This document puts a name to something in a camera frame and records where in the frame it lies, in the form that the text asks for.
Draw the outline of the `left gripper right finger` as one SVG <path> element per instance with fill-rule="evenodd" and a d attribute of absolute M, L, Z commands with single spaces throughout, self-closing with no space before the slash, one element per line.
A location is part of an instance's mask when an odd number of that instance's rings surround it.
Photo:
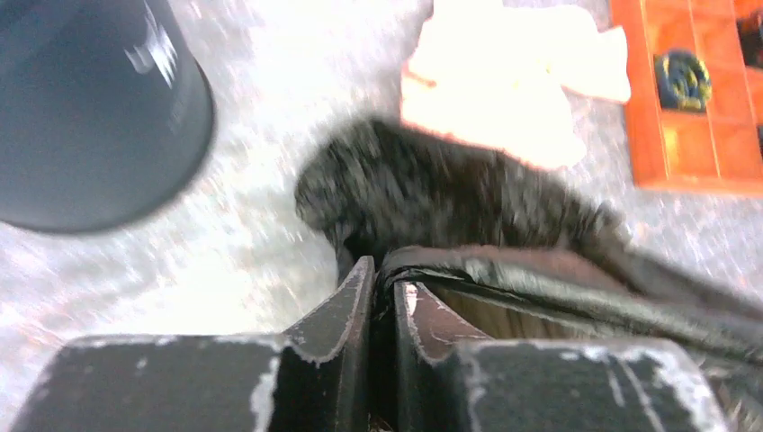
<path fill-rule="evenodd" d="M 394 286 L 402 431 L 726 431 L 667 340 L 497 340 L 420 283 Z"/>

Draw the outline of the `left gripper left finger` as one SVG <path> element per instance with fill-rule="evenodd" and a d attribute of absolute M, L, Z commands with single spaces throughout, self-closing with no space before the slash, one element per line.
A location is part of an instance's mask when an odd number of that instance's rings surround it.
<path fill-rule="evenodd" d="M 365 431 L 374 263 L 281 334 L 82 337 L 43 370 L 15 431 Z"/>

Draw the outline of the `black plastic trash bag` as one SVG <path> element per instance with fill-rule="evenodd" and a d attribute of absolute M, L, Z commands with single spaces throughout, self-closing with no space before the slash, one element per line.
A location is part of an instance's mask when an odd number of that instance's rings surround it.
<path fill-rule="evenodd" d="M 673 338 L 719 374 L 762 369 L 761 309 L 629 247 L 607 208 L 496 150 L 360 121 L 321 147 L 294 196 L 339 258 L 404 247 L 569 251 L 636 295 L 572 296 L 604 309 L 608 329 Z"/>

